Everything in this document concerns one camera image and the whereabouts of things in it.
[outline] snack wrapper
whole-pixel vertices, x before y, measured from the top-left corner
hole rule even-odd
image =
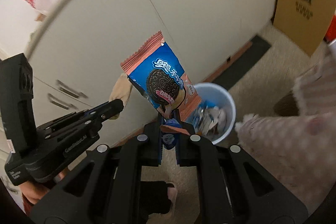
[[[185,74],[160,32],[121,63],[131,83],[165,118],[178,108],[180,118],[187,117],[201,103],[193,84]]]

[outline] black strip on floor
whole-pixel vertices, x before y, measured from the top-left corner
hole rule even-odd
[[[252,46],[242,54],[236,62],[219,75],[213,83],[221,85],[225,89],[232,88],[268,51],[271,45],[260,36],[256,35],[252,40]]]

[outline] white label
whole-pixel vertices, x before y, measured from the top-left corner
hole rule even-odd
[[[10,149],[10,152],[14,154],[15,153],[15,149],[14,149],[12,140],[7,140],[7,144],[8,144],[8,147]]]

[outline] beige floor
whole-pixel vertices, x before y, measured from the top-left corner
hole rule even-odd
[[[261,116],[274,116],[273,105],[293,86],[294,79],[319,58],[322,50],[310,59],[290,39],[268,24],[259,34],[272,44],[259,62],[230,89],[237,109],[237,121],[243,115],[257,113]],[[231,133],[220,143],[228,146],[237,142],[236,134]],[[159,168],[144,167],[142,180],[165,180],[177,184],[178,197],[175,216],[162,220],[153,216],[148,224],[178,223],[193,224],[199,214],[198,186],[196,169],[180,168],[176,165],[175,150],[164,150],[162,165]]]

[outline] metal handle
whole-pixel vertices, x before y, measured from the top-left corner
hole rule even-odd
[[[57,106],[59,106],[63,109],[66,109],[66,110],[69,110],[70,108],[78,109],[78,107],[76,107],[75,105],[63,102],[63,101],[59,100],[58,98],[56,98],[55,96],[51,95],[50,93],[47,94],[47,97],[48,97],[49,102],[51,102],[52,104],[57,105]]]
[[[80,97],[88,98],[84,93],[75,91],[74,89],[70,88],[60,80],[56,80],[56,85],[59,85],[58,90],[70,95],[71,97],[74,97],[76,99]]]

